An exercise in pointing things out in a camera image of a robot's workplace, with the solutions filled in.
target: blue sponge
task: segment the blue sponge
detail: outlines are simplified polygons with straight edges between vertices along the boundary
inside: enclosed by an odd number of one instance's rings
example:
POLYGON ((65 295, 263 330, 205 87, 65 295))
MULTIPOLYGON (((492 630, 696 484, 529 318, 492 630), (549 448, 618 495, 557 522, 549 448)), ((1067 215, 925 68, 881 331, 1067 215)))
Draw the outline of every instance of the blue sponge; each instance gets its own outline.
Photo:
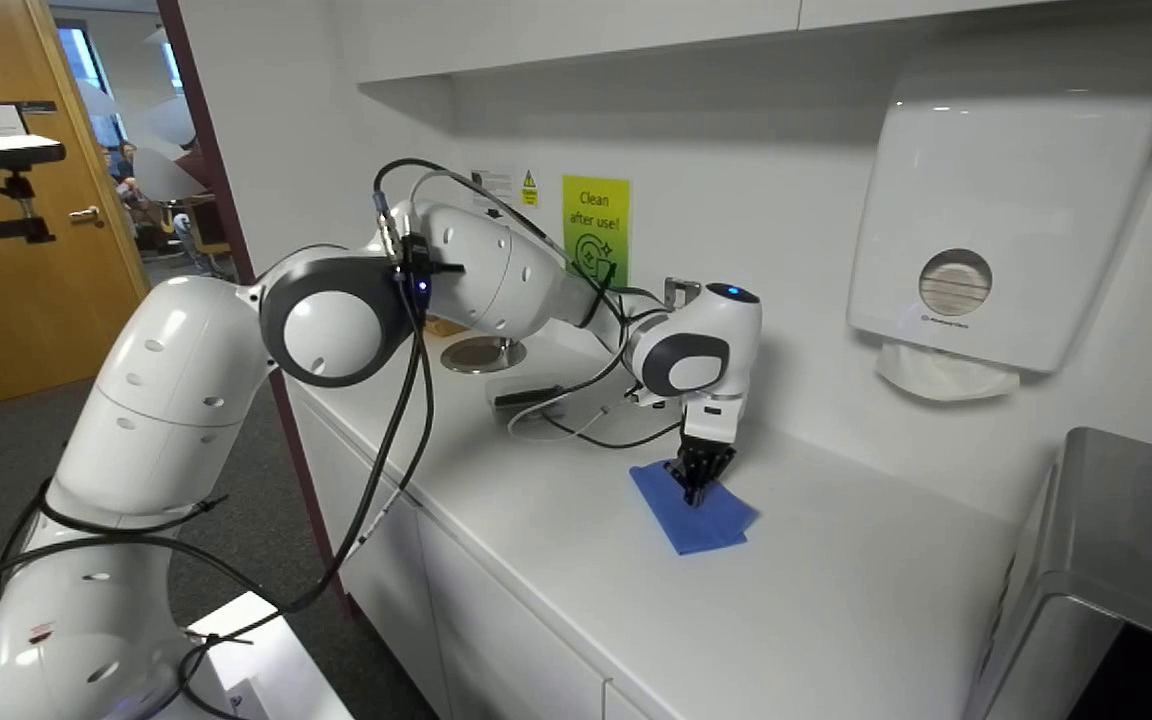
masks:
POLYGON ((749 524, 760 515, 723 484, 712 484, 702 504, 688 504, 668 464, 631 470, 629 478, 681 555, 743 545, 749 524))

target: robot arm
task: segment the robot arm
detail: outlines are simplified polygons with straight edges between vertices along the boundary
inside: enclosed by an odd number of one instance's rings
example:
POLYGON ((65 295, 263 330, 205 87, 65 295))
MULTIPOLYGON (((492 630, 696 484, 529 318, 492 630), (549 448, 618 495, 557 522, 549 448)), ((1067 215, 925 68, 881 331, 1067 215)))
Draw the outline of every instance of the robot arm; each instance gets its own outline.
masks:
MULTIPOLYGON (((151 539, 211 495, 268 356, 303 384, 359 384, 421 318, 529 335, 563 295, 563 257, 508 226, 424 207, 402 232, 395 259, 310 247, 258 287, 169 279, 135 308, 65 448, 49 514, 22 545, 44 560, 22 564, 0 598, 0 717, 151 717, 163 706, 187 717, 174 697, 194 645, 169 608, 169 553, 151 539)), ((688 401, 676 464, 688 495, 737 448, 758 330, 758 295, 728 283, 635 330, 642 384, 688 401)))

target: paper towel dispenser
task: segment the paper towel dispenser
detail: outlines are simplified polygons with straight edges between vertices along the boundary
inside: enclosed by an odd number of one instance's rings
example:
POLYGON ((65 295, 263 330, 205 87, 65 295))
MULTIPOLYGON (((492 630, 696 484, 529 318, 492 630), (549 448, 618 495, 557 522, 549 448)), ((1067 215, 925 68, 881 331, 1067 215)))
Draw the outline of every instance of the paper towel dispenser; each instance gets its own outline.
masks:
POLYGON ((1052 374, 1152 159, 1152 23, 964 31, 890 105, 852 271, 881 378, 925 401, 1052 374))

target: green sign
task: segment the green sign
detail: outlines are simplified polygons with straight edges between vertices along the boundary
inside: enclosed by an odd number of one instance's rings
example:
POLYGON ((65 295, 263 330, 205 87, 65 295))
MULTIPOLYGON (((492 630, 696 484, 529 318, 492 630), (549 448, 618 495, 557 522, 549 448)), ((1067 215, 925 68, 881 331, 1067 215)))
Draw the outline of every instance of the green sign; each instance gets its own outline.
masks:
POLYGON ((587 279, 629 283, 629 180, 563 176, 563 254, 587 279))

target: countertop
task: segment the countertop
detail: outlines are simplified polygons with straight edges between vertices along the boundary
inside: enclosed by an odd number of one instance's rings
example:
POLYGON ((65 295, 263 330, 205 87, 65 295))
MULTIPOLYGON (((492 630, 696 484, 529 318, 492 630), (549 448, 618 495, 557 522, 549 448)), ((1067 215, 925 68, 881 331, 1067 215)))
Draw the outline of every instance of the countertop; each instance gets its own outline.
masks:
MULTIPOLYGON (((435 366, 435 437, 414 502, 651 713, 964 713, 1010 524, 749 419, 728 470, 728 490, 760 514, 749 545, 676 555, 629 480, 631 464, 672 455, 676 437, 602 454, 541 427, 514 437, 492 415, 487 398, 506 384, 575 380, 602 366, 563 335, 529 340, 529 359, 487 380, 435 366)), ((402 370, 405 347, 367 384, 303 398, 374 455, 402 370)), ((392 478, 417 427, 421 398, 392 478)))

